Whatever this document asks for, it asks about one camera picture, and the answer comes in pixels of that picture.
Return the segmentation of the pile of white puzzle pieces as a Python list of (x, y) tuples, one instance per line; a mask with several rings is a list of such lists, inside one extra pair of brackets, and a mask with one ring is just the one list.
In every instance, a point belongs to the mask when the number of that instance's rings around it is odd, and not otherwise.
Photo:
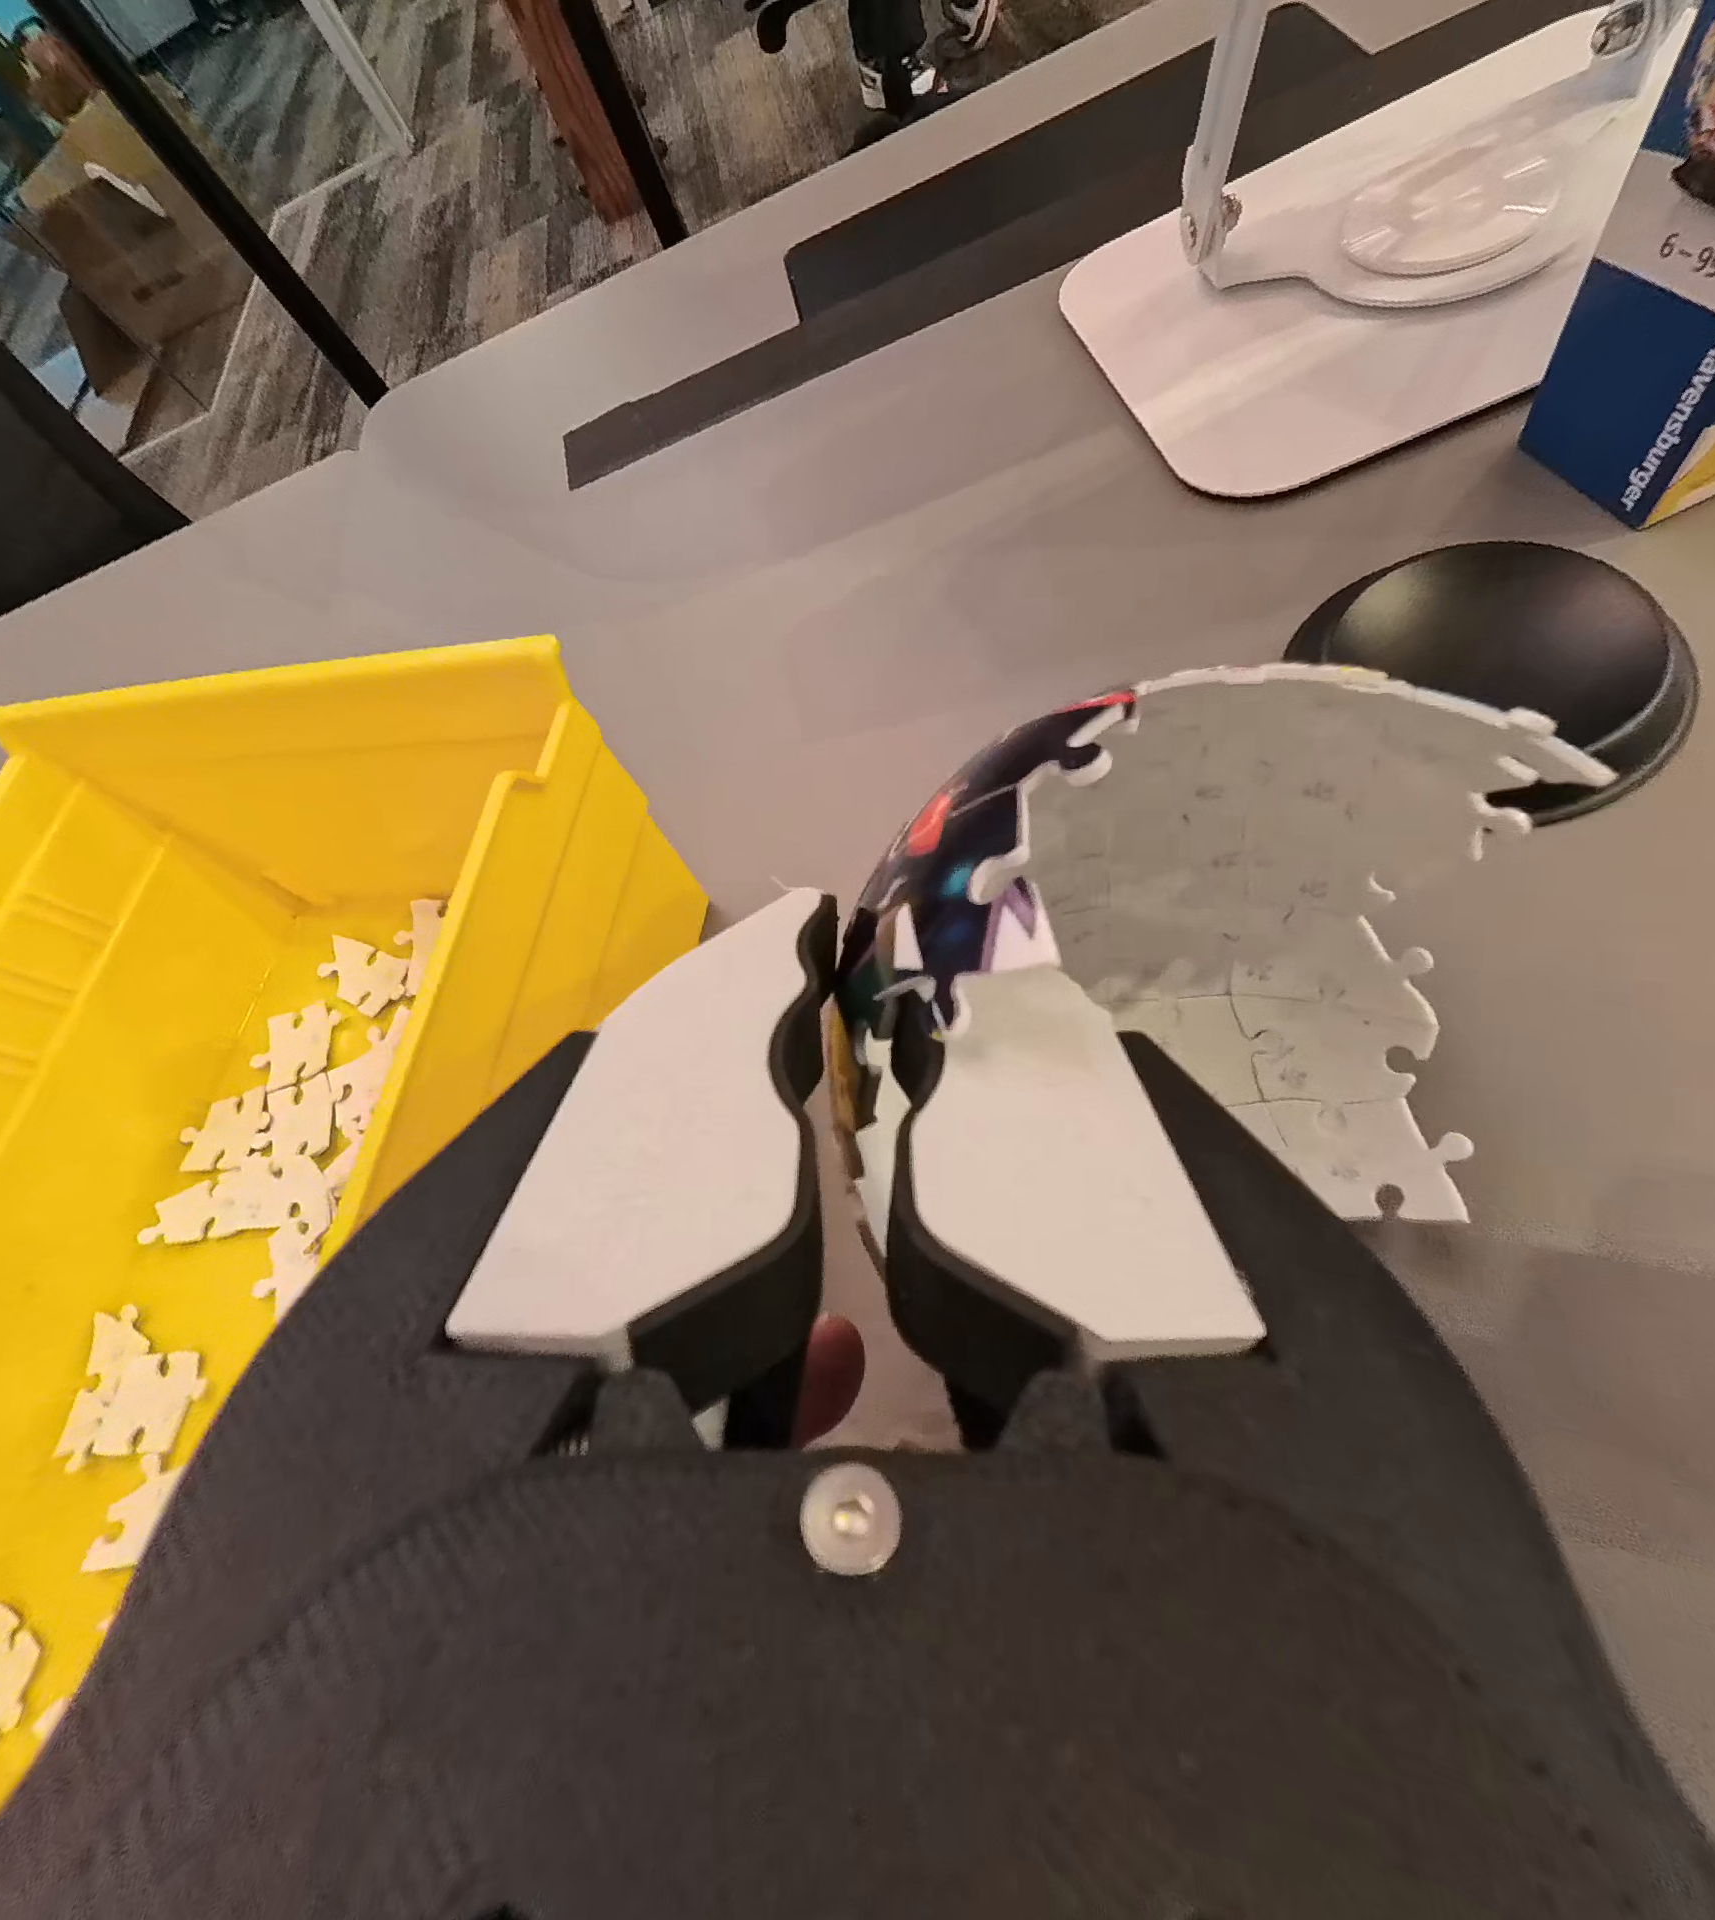
[[(389, 946), (333, 936), (333, 956), (317, 968), (333, 981), (331, 997), (267, 1018), (263, 1048), (249, 1058), (253, 1082), (215, 1098), (179, 1135), (179, 1172), (197, 1180), (155, 1202), (137, 1243), (197, 1246), (261, 1233), (269, 1265), (251, 1295), (269, 1299), (275, 1318), (293, 1308), (357, 1169), (437, 949), (445, 899), (415, 898), (409, 913)], [(139, 1564), (183, 1473), (171, 1454), (207, 1385), (201, 1356), (157, 1348), (141, 1330), (139, 1306), (95, 1310), (83, 1379), (53, 1458), (69, 1473), (91, 1460), (133, 1458), (141, 1479), (107, 1505), (101, 1532), (79, 1560), (81, 1574)]]

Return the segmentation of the brown wooden post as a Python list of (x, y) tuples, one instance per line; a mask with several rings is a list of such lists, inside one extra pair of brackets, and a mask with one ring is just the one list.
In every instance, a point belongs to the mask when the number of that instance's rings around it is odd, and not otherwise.
[(605, 226), (643, 218), (665, 247), (685, 239), (659, 143), (617, 57), (603, 5), (501, 1), (499, 12), (597, 218)]

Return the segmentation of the cardboard box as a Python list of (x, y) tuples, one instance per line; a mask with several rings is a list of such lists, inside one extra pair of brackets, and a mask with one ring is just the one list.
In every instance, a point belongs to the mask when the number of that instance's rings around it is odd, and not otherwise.
[(101, 89), (61, 122), (15, 205), (23, 247), (59, 275), (55, 309), (89, 390), (153, 432), (205, 414), (253, 278)]

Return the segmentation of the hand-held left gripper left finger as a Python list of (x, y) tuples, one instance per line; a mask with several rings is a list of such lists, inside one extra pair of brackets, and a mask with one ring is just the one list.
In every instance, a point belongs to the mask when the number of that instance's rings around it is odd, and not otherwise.
[(723, 1445), (791, 1448), (821, 1310), (807, 1101), (835, 899), (789, 888), (575, 1030), (443, 1149), (465, 1265), (443, 1369), (665, 1379)]

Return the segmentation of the blue yellow puzzle box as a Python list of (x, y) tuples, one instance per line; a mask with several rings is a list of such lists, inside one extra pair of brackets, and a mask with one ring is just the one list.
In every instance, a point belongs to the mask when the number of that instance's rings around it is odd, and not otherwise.
[(1715, 498), (1715, 4), (1698, 4), (1524, 418), (1630, 527)]

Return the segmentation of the yellow plastic bin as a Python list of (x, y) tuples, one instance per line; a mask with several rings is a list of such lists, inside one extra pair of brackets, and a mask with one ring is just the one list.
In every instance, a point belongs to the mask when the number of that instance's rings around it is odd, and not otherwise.
[(551, 636), (5, 706), (0, 745), (1, 1810), (133, 1579), (79, 1560), (139, 1462), (53, 1458), (93, 1313), (201, 1356), (183, 1473), (279, 1319), (263, 1233), (135, 1239), (267, 1018), (331, 997), (333, 936), (445, 899), (323, 1260), (707, 899)]

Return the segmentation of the black round ball stand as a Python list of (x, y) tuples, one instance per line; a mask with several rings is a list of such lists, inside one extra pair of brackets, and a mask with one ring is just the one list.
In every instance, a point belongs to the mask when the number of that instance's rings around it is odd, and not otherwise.
[(1600, 557), (1532, 539), (1458, 542), (1378, 568), (1306, 611), (1282, 659), (1372, 667), (1548, 717), (1612, 779), (1536, 779), (1488, 796), (1534, 826), (1580, 817), (1652, 779), (1698, 708), (1694, 656), (1658, 600)]

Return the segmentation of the white desk stand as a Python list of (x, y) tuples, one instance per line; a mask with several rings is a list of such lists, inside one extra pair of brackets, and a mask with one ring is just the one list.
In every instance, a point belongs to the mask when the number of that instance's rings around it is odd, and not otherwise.
[(1566, 13), (1231, 177), (1266, 7), (1223, 4), (1179, 205), (1061, 280), (1177, 480), (1266, 500), (1540, 382), (1694, 4)]

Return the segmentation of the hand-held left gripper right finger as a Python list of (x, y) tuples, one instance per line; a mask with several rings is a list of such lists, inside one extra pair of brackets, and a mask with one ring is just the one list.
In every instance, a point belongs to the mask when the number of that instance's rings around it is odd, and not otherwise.
[(1025, 1391), (1264, 1359), (1264, 1322), (1109, 1013), (1065, 972), (963, 979), (897, 1048), (887, 1299), (963, 1448)]

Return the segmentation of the partly built puzzle ball shell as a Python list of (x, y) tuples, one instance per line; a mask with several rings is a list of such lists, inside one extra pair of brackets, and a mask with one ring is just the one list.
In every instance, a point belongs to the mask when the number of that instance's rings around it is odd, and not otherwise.
[(965, 1026), (961, 979), (1055, 968), (1155, 1041), (1332, 1213), (1462, 1224), (1412, 1074), (1432, 960), (1372, 919), (1528, 832), (1524, 797), (1614, 773), (1526, 708), (1354, 666), (1203, 667), (1001, 731), (871, 870), (837, 962), (845, 1165), (881, 1251), (909, 1030)]

